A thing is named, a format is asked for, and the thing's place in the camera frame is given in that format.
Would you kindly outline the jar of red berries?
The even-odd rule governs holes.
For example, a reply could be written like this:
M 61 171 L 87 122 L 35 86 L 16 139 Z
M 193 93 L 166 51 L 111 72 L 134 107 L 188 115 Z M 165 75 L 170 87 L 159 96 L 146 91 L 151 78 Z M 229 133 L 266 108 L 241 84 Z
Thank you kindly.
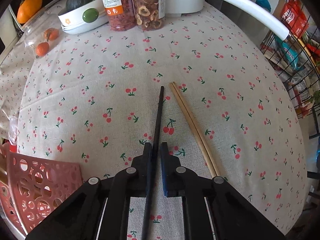
M 103 0 L 103 5 L 113 31 L 127 31 L 136 26 L 132 0 Z

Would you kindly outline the glass jar with tangerines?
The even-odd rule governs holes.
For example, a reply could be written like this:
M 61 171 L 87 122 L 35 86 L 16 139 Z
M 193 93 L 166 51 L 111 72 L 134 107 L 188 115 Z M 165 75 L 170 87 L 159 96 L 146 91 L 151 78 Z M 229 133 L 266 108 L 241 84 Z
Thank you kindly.
M 61 22 L 56 14 L 44 13 L 27 26 L 23 43 L 27 53 L 38 59 L 46 56 L 62 40 Z

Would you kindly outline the jar of dried fruit rings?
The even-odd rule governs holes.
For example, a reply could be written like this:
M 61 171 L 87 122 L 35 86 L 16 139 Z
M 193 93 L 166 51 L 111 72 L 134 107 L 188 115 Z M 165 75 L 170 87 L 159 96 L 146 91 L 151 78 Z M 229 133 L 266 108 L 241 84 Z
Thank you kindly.
M 142 31 L 163 28 L 165 0 L 133 0 L 136 23 Z

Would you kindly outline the pink perforated utensil basket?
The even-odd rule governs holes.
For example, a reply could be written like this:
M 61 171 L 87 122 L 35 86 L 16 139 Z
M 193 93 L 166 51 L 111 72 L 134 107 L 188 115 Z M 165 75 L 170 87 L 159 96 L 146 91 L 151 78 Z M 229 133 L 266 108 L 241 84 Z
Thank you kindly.
M 1 208 L 23 236 L 82 185 L 80 165 L 11 152 L 1 145 Z

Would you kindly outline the black chopstick gold band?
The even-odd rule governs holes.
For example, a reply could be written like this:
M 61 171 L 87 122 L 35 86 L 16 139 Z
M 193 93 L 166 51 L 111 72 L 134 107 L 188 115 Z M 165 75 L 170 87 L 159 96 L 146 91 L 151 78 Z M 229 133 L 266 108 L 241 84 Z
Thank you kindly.
M 161 86 L 158 108 L 157 108 L 155 132 L 153 137 L 153 146 L 152 146 L 151 153 L 149 153 L 148 155 L 148 162 L 147 162 L 148 164 L 147 165 L 147 187 L 146 187 L 146 202 L 145 202 L 142 237 L 141 237 L 142 240 L 148 239 L 149 219 L 150 219 L 152 199 L 153 199 L 153 187 L 155 184 L 155 176 L 156 176 L 156 170 L 157 170 L 157 158 L 158 158 L 157 154 L 158 154 L 159 137 L 160 137 L 160 130 L 161 130 L 163 97 L 164 97 L 164 87 Z

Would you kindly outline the white electric cooking pot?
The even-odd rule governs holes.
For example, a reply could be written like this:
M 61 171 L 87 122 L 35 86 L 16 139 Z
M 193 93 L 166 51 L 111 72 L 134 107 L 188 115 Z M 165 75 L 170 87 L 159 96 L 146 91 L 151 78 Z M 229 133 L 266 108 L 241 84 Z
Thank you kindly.
M 253 16 L 268 27 L 282 41 L 289 35 L 289 30 L 268 11 L 250 0 L 222 0 Z M 204 0 L 166 0 L 167 14 L 191 14 L 202 10 Z

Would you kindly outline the white bowl green knob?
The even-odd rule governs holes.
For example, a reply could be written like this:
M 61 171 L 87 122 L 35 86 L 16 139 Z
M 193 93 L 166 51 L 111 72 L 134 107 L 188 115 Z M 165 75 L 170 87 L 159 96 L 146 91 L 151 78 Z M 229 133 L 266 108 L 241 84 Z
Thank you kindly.
M 108 23 L 103 0 L 94 0 L 69 12 L 65 7 L 59 12 L 58 18 L 62 30 L 71 35 L 85 33 Z

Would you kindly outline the red snack package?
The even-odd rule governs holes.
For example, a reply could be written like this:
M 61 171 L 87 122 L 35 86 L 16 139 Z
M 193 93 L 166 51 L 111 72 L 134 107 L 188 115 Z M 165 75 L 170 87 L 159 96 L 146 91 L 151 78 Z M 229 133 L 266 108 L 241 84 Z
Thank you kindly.
M 286 0 L 280 15 L 287 28 L 297 38 L 301 38 L 309 27 L 300 0 Z

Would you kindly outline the large orange fruit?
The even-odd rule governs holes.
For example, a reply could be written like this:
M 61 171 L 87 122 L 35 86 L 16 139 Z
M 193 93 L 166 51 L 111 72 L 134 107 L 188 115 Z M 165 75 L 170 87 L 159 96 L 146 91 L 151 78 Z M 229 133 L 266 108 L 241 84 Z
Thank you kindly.
M 42 7 L 43 0 L 24 0 L 18 9 L 17 21 L 19 24 L 25 24 Z

